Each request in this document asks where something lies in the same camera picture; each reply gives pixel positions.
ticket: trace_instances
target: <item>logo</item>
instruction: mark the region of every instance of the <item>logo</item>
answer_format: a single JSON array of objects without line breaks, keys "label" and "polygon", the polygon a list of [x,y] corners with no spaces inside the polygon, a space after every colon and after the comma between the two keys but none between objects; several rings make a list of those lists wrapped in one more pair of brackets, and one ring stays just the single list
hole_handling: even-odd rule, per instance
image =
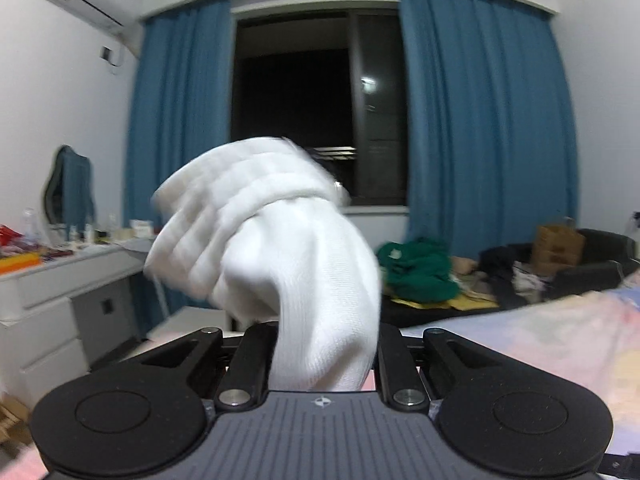
[{"label": "logo", "polygon": [[325,396],[322,396],[322,397],[318,397],[316,400],[314,400],[314,404],[318,408],[322,408],[324,410],[329,404],[331,404],[331,401],[329,399],[327,399]]}]

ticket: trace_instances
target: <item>black circular pad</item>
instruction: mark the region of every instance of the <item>black circular pad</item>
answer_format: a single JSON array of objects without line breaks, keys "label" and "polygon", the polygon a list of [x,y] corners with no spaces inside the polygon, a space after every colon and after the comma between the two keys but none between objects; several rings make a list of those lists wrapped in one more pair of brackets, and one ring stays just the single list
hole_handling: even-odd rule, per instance
[{"label": "black circular pad", "polygon": [[203,435],[202,401],[167,369],[117,369],[63,384],[36,405],[31,433],[47,466],[78,478],[140,476]]},{"label": "black circular pad", "polygon": [[151,403],[134,392],[112,390],[87,397],[78,404],[76,419],[98,433],[123,433],[145,422]]},{"label": "black circular pad", "polygon": [[562,426],[567,415],[562,402],[537,392],[513,392],[494,402],[495,418],[517,433],[549,433]]},{"label": "black circular pad", "polygon": [[445,397],[437,423],[451,446],[483,468],[548,478],[594,470],[613,421],[589,390],[542,371],[484,368]]}]

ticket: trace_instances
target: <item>metal screw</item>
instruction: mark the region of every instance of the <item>metal screw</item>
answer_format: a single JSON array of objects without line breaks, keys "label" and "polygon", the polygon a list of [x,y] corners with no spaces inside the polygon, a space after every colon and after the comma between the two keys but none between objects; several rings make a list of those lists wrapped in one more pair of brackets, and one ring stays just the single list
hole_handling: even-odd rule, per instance
[{"label": "metal screw", "polygon": [[418,390],[413,390],[411,388],[407,388],[405,390],[398,390],[394,393],[394,400],[398,404],[402,404],[403,406],[415,406],[416,404],[420,404],[424,402],[424,393],[419,392]]},{"label": "metal screw", "polygon": [[241,406],[251,400],[251,395],[244,390],[232,388],[219,394],[218,400],[227,406]]}]

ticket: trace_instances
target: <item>bed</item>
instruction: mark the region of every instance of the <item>bed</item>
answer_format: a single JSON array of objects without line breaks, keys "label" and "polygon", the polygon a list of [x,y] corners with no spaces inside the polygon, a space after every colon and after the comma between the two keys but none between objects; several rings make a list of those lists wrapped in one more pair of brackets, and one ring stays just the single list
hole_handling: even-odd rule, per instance
[{"label": "bed", "polygon": [[[453,318],[402,330],[422,336],[437,326],[592,390],[609,407],[607,452],[640,452],[640,286],[589,292],[508,312]],[[175,337],[163,335],[141,351]],[[363,389],[373,389],[371,376]],[[0,480],[38,480],[46,470],[33,446]]]}]

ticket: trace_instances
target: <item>bottle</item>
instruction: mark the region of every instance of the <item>bottle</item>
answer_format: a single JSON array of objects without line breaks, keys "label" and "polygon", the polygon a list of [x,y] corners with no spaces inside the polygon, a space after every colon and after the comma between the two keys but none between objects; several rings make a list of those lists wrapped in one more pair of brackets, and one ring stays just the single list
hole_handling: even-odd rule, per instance
[{"label": "bottle", "polygon": [[116,241],[116,237],[118,236],[118,230],[120,228],[118,227],[118,222],[116,220],[116,215],[114,215],[114,213],[111,213],[109,215],[109,239],[111,242]]},{"label": "bottle", "polygon": [[71,250],[75,251],[78,249],[80,236],[78,234],[78,229],[75,225],[72,225],[69,228],[69,244],[71,245]]},{"label": "bottle", "polygon": [[84,243],[88,245],[95,244],[95,230],[91,218],[87,218],[84,225]]},{"label": "bottle", "polygon": [[39,245],[41,237],[36,212],[31,207],[28,207],[22,213],[22,220],[24,222],[24,240],[31,244]]}]

